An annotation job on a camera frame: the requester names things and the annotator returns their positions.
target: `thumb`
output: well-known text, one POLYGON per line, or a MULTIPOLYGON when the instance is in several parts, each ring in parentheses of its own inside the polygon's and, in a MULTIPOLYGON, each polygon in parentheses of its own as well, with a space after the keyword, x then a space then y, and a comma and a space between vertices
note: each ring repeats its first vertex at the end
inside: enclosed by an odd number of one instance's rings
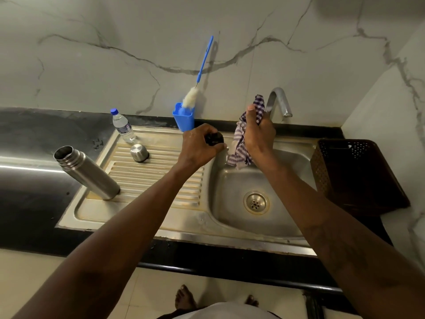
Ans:
POLYGON ((223 151, 225 148, 227 148, 227 144, 226 143, 219 143, 213 146, 215 153, 219 153, 221 151, 223 151))
POLYGON ((254 104, 251 104, 247 108, 247 125, 257 125, 257 111, 254 104))

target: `blue brush handle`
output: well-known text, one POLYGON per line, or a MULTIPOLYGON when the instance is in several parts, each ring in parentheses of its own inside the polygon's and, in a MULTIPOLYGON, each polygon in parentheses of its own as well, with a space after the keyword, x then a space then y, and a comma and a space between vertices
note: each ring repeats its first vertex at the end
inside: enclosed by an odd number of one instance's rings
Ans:
POLYGON ((204 70, 205 61, 207 59, 208 53, 210 52, 211 45, 213 44, 214 36, 211 36, 210 43, 208 44, 207 51, 205 52, 204 61, 202 62, 201 70, 199 71, 198 78, 196 79, 196 83, 199 83, 202 76, 202 71, 204 70))

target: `purple striped cloth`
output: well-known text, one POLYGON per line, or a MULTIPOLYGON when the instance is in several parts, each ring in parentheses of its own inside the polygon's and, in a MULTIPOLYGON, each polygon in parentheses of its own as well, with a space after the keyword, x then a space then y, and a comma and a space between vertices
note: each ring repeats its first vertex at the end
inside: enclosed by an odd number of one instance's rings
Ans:
MULTIPOLYGON (((264 114, 264 98, 257 95, 254 101, 255 110, 257 112, 257 124, 261 122, 264 114)), ((247 112, 244 112, 236 124, 235 136, 229 147, 229 157, 227 164, 235 166, 237 169, 252 164, 251 155, 249 155, 245 147, 245 130, 247 128, 247 112)))

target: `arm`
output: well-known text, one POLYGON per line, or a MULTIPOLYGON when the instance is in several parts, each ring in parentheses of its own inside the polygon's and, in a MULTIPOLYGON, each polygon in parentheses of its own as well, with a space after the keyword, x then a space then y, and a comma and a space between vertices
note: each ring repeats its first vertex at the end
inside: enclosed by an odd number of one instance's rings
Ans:
POLYGON ((425 276, 273 155, 275 131, 248 107, 245 143, 318 258, 364 318, 424 318, 425 276))
POLYGON ((180 188, 226 147, 205 143, 215 132, 207 124, 185 132, 171 170, 79 245, 14 318, 107 318, 180 188))

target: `bottle label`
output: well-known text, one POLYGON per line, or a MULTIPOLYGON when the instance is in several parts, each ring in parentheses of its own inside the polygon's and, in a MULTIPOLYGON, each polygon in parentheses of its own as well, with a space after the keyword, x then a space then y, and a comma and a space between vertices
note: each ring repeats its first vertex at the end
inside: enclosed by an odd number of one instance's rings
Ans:
POLYGON ((126 134, 131 131, 131 125, 130 123, 127 123, 122 128, 116 128, 116 129, 120 134, 126 134))

